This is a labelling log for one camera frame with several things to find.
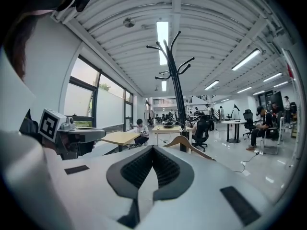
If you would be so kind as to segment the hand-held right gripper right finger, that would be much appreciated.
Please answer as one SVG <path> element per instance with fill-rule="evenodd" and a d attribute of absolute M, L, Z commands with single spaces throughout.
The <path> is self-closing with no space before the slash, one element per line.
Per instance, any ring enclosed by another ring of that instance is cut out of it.
<path fill-rule="evenodd" d="M 177 199 L 157 201 L 140 222 L 142 230 L 255 230 L 256 222 L 244 225 L 222 188 L 234 187 L 262 219 L 272 203 L 243 175 L 213 161 L 176 149 L 165 149 L 194 170 L 189 189 Z"/>

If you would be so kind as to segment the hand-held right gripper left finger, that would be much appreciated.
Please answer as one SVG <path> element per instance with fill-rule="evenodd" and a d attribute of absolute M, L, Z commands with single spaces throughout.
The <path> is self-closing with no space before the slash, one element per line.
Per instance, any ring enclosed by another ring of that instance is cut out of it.
<path fill-rule="evenodd" d="M 129 215 L 133 201 L 118 196 L 108 184 L 106 172 L 115 162 L 138 152 L 128 150 L 99 157 L 62 160 L 45 148 L 52 183 L 64 204 L 75 230 L 133 230 Z"/>

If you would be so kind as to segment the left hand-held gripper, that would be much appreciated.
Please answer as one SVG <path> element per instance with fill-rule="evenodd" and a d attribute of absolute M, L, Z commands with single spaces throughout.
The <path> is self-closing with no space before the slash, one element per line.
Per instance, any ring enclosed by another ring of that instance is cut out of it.
<path fill-rule="evenodd" d="M 94 141 L 104 138 L 106 132 L 99 128 L 77 127 L 71 116 L 44 109 L 38 133 L 41 144 L 52 149 L 62 160 L 76 159 L 94 149 Z"/>

